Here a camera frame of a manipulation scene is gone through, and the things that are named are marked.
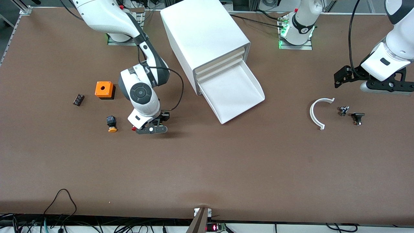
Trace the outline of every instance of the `brown work surface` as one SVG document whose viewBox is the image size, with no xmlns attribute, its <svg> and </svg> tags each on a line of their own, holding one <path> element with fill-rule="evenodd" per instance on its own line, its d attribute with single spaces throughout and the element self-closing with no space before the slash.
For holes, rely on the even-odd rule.
<svg viewBox="0 0 414 233">
<path fill-rule="evenodd" d="M 266 100 L 221 125 L 184 76 L 168 132 L 137 135 L 119 88 L 115 100 L 93 93 L 96 81 L 118 83 L 137 63 L 136 47 L 107 46 L 64 9 L 23 16 L 0 67 L 0 212 L 42 213 L 67 188 L 86 215 L 190 218 L 209 206 L 226 220 L 414 224 L 413 97 L 364 93 L 358 82 L 334 88 L 333 74 L 349 64 L 349 16 L 321 15 L 313 51 L 279 50 L 274 27 L 235 21 Z M 356 65 L 391 28 L 386 16 L 355 17 Z M 184 75 L 159 12 L 144 30 Z M 155 90 L 169 108 L 181 83 L 171 74 Z M 323 97 L 335 101 L 317 104 L 320 131 L 309 107 Z M 366 113 L 362 126 L 337 114 L 344 105 Z M 109 115 L 116 133 L 107 132 Z M 62 193 L 48 213 L 71 211 Z"/>
</svg>

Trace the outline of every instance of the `robotic arm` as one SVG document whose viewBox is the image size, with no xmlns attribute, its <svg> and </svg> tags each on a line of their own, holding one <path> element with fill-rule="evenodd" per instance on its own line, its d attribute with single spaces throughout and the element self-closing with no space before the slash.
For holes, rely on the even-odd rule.
<svg viewBox="0 0 414 233">
<path fill-rule="evenodd" d="M 409 95 L 414 82 L 406 82 L 405 67 L 414 60 L 414 1 L 385 0 L 385 10 L 394 25 L 362 61 L 352 70 L 344 66 L 335 75 L 335 88 L 347 82 L 365 80 L 360 89 L 365 92 L 385 92 Z"/>
<path fill-rule="evenodd" d="M 293 45 L 306 43 L 315 29 L 315 22 L 321 12 L 320 0 L 301 0 L 299 8 L 286 16 L 289 23 L 281 36 Z"/>
<path fill-rule="evenodd" d="M 121 71 L 118 82 L 122 93 L 134 107 L 128 120 L 138 134 L 167 132 L 167 127 L 161 123 L 169 119 L 169 113 L 161 113 L 153 88 L 167 83 L 170 71 L 141 26 L 128 10 L 121 10 L 115 0 L 74 1 L 90 28 L 113 37 L 129 38 L 128 41 L 135 42 L 141 48 L 147 60 Z"/>
</svg>

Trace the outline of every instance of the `orange plastic block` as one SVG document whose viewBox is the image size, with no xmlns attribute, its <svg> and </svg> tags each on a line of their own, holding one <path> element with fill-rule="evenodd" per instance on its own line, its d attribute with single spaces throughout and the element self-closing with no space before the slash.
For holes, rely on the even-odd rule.
<svg viewBox="0 0 414 233">
<path fill-rule="evenodd" d="M 102 100 L 113 100 L 115 98 L 115 86 L 111 81 L 96 82 L 95 95 Z"/>
</svg>

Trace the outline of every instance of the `white storage box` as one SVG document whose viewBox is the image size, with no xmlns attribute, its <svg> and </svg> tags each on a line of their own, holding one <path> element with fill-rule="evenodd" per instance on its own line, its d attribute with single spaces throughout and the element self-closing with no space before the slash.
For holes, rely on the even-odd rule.
<svg viewBox="0 0 414 233">
<path fill-rule="evenodd" d="M 161 10 L 165 30 L 195 93 L 224 124 L 265 99 L 245 61 L 250 41 L 218 0 L 184 0 Z"/>
</svg>

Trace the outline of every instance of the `semicircular white piece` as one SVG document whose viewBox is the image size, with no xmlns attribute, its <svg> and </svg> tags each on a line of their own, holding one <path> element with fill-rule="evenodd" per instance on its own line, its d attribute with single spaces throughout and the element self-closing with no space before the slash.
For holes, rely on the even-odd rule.
<svg viewBox="0 0 414 233">
<path fill-rule="evenodd" d="M 335 98 L 332 98 L 332 99 L 328 99 L 328 98 L 321 98 L 321 99 L 318 99 L 318 100 L 316 100 L 313 104 L 312 104 L 312 106 L 310 107 L 310 110 L 309 110 L 309 113 L 310 113 L 310 117 L 312 118 L 312 121 L 317 125 L 317 126 L 319 126 L 320 127 L 320 129 L 321 130 L 324 130 L 325 129 L 325 125 L 324 124 L 322 124 L 320 121 L 318 121 L 318 119 L 316 119 L 316 117 L 315 117 L 315 113 L 313 113 L 313 108 L 315 107 L 315 104 L 316 103 L 318 103 L 318 102 L 327 102 L 327 103 L 332 103 L 332 102 L 334 102 L 334 100 L 335 100 Z"/>
</svg>

